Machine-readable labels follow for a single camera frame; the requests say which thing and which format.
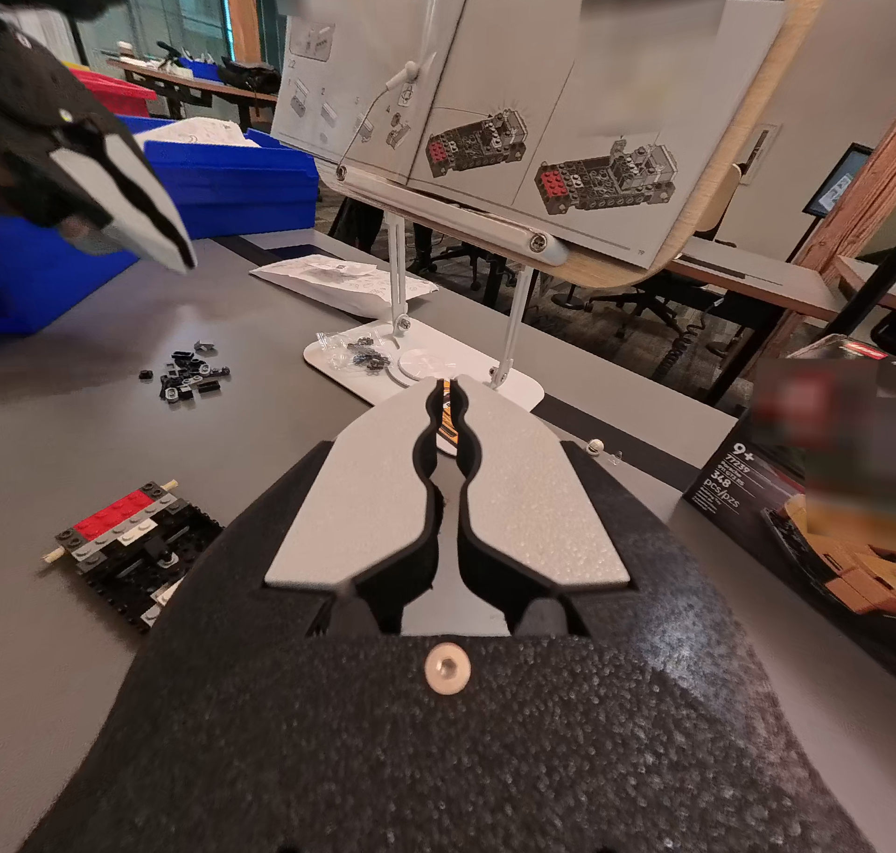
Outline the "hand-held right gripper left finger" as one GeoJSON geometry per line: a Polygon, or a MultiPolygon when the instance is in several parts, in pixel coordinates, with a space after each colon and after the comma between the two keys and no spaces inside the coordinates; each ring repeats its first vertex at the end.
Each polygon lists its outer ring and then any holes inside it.
{"type": "Polygon", "coordinates": [[[359,599],[384,633],[431,589],[443,496],[438,464],[443,381],[376,405],[326,447],[264,584],[359,599]]]}

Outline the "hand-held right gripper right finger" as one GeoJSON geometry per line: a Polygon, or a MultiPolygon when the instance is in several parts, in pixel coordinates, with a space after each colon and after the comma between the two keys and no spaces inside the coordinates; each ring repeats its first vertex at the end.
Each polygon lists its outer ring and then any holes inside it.
{"type": "Polygon", "coordinates": [[[583,479],[595,464],[531,412],[468,376],[451,386],[463,476],[457,553],[465,586],[511,635],[532,605],[568,632],[579,593],[628,590],[631,574],[583,479]]]}

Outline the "small brick pieces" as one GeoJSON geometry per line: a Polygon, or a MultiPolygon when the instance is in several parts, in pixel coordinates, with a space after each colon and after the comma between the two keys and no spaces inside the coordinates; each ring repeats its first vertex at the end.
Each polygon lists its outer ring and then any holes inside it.
{"type": "Polygon", "coordinates": [[[160,400],[170,406],[222,391],[230,380],[231,368],[216,361],[218,345],[200,338],[192,347],[173,350],[160,370],[143,367],[137,372],[142,385],[155,384],[160,400]]]}

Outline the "brick car chassis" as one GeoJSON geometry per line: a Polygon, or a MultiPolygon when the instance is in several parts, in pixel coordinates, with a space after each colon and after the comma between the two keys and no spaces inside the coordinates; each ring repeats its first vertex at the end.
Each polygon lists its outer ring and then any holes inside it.
{"type": "Polygon", "coordinates": [[[225,529],[177,489],[175,480],[142,484],[56,534],[41,566],[64,565],[133,630],[148,634],[225,529]]]}

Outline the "white book stand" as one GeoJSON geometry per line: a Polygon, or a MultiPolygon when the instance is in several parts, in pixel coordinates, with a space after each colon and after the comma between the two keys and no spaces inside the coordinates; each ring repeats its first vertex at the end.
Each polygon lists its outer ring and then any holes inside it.
{"type": "MultiPolygon", "coordinates": [[[[515,258],[536,256],[539,265],[568,257],[568,247],[549,234],[428,195],[411,179],[466,1],[277,0],[287,45],[274,135],[312,156],[328,187],[384,213],[389,270],[400,284],[409,275],[406,220],[515,258]]],[[[514,295],[499,362],[411,317],[371,319],[348,331],[375,329],[384,338],[394,363],[377,376],[324,366],[317,343],[304,358],[372,406],[423,380],[464,373],[531,411],[544,390],[512,368],[525,294],[514,295]]]]}

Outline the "grey instruction booklet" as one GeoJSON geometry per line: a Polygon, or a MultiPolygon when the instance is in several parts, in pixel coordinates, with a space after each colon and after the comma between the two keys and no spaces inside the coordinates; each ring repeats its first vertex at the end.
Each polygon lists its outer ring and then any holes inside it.
{"type": "Polygon", "coordinates": [[[646,268],[785,16],[773,0],[277,0],[272,134],[646,268]]]}

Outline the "grey desk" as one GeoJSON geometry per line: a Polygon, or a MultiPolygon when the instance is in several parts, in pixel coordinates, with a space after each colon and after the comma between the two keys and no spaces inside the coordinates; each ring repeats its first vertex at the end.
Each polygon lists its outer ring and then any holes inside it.
{"type": "MultiPolygon", "coordinates": [[[[147,480],[229,524],[364,402],[304,361],[344,315],[251,276],[211,240],[182,277],[140,262],[43,332],[2,342],[2,851],[17,851],[98,734],[142,641],[41,558],[55,534],[147,480]],[[222,391],[170,406],[143,367],[200,338],[222,391]]],[[[743,625],[808,759],[877,851],[894,851],[894,676],[686,503],[671,459],[700,469],[734,419],[538,330],[516,365],[613,428],[608,472],[693,553],[743,625]]]]}

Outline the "red plastic bin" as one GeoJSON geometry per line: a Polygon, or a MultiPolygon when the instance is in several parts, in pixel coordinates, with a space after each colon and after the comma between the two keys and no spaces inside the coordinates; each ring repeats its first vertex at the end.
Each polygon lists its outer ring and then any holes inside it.
{"type": "Polygon", "coordinates": [[[148,103],[157,100],[158,95],[155,91],[79,66],[69,66],[69,71],[113,114],[124,117],[150,117],[148,103]]]}

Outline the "long wooden work table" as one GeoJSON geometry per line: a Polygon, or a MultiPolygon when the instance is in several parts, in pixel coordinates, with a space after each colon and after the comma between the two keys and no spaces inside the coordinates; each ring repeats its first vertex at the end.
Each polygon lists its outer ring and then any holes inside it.
{"type": "Polygon", "coordinates": [[[110,57],[110,68],[120,70],[129,84],[153,91],[167,103],[172,119],[183,119],[183,108],[211,108],[219,99],[238,110],[238,123],[243,131],[254,129],[268,132],[272,129],[273,112],[277,104],[274,94],[260,94],[234,86],[204,79],[187,79],[170,72],[138,66],[110,57]]]}

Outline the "orange sticker sheet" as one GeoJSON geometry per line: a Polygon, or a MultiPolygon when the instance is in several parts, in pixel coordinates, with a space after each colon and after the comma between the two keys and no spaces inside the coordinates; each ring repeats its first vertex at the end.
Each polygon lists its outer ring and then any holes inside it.
{"type": "Polygon", "coordinates": [[[459,435],[454,426],[452,413],[452,379],[442,378],[442,418],[436,433],[438,450],[450,457],[456,457],[459,435]]]}

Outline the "wooden pillar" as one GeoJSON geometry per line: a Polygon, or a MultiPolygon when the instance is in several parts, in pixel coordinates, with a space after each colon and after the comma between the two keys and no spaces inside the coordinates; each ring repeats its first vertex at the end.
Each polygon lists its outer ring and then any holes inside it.
{"type": "Polygon", "coordinates": [[[257,0],[227,0],[234,58],[255,63],[262,60],[257,0]]]}
{"type": "MultiPolygon", "coordinates": [[[[895,208],[895,125],[873,150],[857,178],[846,189],[820,230],[800,254],[798,265],[819,273],[824,283],[839,276],[841,259],[854,259],[879,231],[895,208]]],[[[823,335],[851,335],[894,283],[894,268],[879,266],[882,280],[869,280],[830,319],[823,335]]]]}

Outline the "white printed paper bag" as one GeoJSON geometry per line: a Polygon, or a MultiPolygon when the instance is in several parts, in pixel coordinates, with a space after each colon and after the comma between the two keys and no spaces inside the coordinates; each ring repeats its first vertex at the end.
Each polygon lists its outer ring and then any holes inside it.
{"type": "Polygon", "coordinates": [[[388,269],[322,253],[260,266],[251,275],[346,314],[378,321],[409,320],[410,300],[437,291],[428,280],[405,275],[400,284],[388,269]]]}

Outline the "black office chair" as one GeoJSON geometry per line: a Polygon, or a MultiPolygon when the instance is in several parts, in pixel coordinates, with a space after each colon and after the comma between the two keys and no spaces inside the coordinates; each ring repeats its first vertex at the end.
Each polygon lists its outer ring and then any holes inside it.
{"type": "Polygon", "coordinates": [[[576,286],[571,284],[565,294],[562,292],[553,294],[551,302],[565,310],[586,313],[591,313],[597,303],[611,304],[619,309],[633,306],[632,313],[625,318],[616,331],[615,335],[618,339],[624,338],[629,323],[634,318],[642,316],[644,312],[655,315],[680,339],[686,336],[686,329],[678,323],[677,313],[670,306],[671,303],[703,313],[718,306],[728,294],[724,289],[712,287],[700,280],[678,275],[668,270],[633,285],[630,291],[621,294],[592,295],[587,299],[582,299],[575,292],[576,286]]]}

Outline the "brown edged grey table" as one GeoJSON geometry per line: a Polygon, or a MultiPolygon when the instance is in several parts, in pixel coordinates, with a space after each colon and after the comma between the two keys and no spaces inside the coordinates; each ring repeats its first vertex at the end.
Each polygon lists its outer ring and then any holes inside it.
{"type": "Polygon", "coordinates": [[[689,238],[666,269],[770,306],[770,317],[757,321],[756,328],[739,345],[706,392],[702,400],[710,406],[721,402],[735,380],[754,365],[770,340],[778,335],[784,341],[790,338],[792,331],[785,328],[790,316],[799,322],[809,317],[828,323],[846,303],[836,287],[813,269],[696,236],[689,238]]]}

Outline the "wall mounted screen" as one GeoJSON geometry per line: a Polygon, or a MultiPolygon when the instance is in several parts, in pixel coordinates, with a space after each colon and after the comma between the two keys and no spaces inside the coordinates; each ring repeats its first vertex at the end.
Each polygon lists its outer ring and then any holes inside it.
{"type": "Polygon", "coordinates": [[[851,143],[834,168],[825,176],[820,187],[802,209],[802,213],[819,220],[827,217],[864,165],[867,164],[872,153],[872,147],[857,142],[851,143]]]}

